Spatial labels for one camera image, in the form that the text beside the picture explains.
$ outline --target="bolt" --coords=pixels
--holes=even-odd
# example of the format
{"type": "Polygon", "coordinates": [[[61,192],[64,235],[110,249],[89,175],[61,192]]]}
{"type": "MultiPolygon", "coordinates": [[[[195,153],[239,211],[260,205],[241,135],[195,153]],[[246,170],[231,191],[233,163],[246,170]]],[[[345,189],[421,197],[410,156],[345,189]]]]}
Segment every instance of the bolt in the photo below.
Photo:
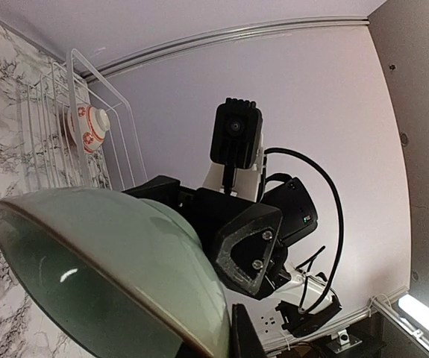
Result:
{"type": "Polygon", "coordinates": [[[252,267],[254,270],[262,270],[264,267],[264,263],[261,260],[254,260],[252,261],[252,267]]]}
{"type": "Polygon", "coordinates": [[[408,135],[406,133],[400,132],[400,142],[401,145],[406,147],[408,143],[410,142],[410,139],[408,138],[408,135]]]}
{"type": "Polygon", "coordinates": [[[418,272],[411,271],[411,278],[413,279],[413,281],[418,282],[420,279],[420,276],[419,276],[418,272]]]}
{"type": "Polygon", "coordinates": [[[274,237],[274,236],[272,235],[272,232],[270,230],[264,231],[262,233],[262,238],[266,241],[271,241],[272,237],[274,237]]]}

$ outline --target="marble wall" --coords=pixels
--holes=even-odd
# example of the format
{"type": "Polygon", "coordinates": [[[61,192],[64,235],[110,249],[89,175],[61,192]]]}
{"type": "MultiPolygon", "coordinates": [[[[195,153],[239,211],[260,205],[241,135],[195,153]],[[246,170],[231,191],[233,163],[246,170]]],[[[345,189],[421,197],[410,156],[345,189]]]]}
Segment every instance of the marble wall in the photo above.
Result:
{"type": "MultiPolygon", "coordinates": [[[[34,156],[24,122],[24,91],[26,84],[39,80],[40,72],[49,71],[49,64],[47,56],[0,26],[0,198],[37,189],[34,156]]],[[[43,162],[43,152],[40,146],[39,163],[43,162]]],[[[40,175],[42,180],[48,180],[42,166],[40,175]]],[[[0,252],[0,358],[15,357],[91,356],[38,309],[0,252]]]]}

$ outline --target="black camera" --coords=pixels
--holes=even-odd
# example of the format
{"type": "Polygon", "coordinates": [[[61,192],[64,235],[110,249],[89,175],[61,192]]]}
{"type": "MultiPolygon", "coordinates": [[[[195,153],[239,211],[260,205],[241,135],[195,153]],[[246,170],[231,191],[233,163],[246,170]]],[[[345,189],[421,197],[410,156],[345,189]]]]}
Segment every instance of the black camera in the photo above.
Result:
{"type": "Polygon", "coordinates": [[[249,169],[259,148],[262,113],[256,102],[227,98],[217,107],[210,158],[214,163],[249,169]]]}

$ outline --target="white cable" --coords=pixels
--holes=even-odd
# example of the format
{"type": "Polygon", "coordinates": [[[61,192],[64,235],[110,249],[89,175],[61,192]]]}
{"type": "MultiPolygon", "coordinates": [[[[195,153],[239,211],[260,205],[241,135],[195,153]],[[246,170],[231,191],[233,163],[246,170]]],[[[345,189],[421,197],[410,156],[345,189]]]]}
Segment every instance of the white cable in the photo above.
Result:
{"type": "Polygon", "coordinates": [[[279,333],[282,335],[282,337],[286,340],[287,350],[288,350],[288,351],[290,351],[290,343],[289,343],[289,340],[287,339],[286,334],[285,334],[284,332],[282,332],[281,330],[279,330],[278,332],[279,332],[279,333]]]}
{"type": "Polygon", "coordinates": [[[383,296],[383,297],[385,297],[386,302],[388,302],[389,307],[390,307],[391,309],[393,309],[393,307],[392,307],[392,302],[390,302],[390,299],[388,298],[388,296],[387,296],[387,295],[385,295],[384,293],[379,293],[378,295],[373,296],[373,298],[370,300],[370,304],[369,304],[369,306],[368,306],[368,308],[367,308],[367,310],[369,311],[369,318],[370,318],[370,317],[372,317],[372,306],[373,306],[373,301],[375,301],[375,300],[378,298],[378,296],[383,296]]]}

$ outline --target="ceiling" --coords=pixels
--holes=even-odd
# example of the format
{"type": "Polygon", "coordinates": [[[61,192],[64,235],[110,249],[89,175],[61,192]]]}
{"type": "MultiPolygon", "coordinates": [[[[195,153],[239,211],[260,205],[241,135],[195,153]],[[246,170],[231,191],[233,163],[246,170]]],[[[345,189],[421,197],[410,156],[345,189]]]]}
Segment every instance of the ceiling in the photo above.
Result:
{"type": "Polygon", "coordinates": [[[57,57],[99,66],[153,45],[256,22],[368,16],[386,0],[0,0],[0,20],[57,57]]]}

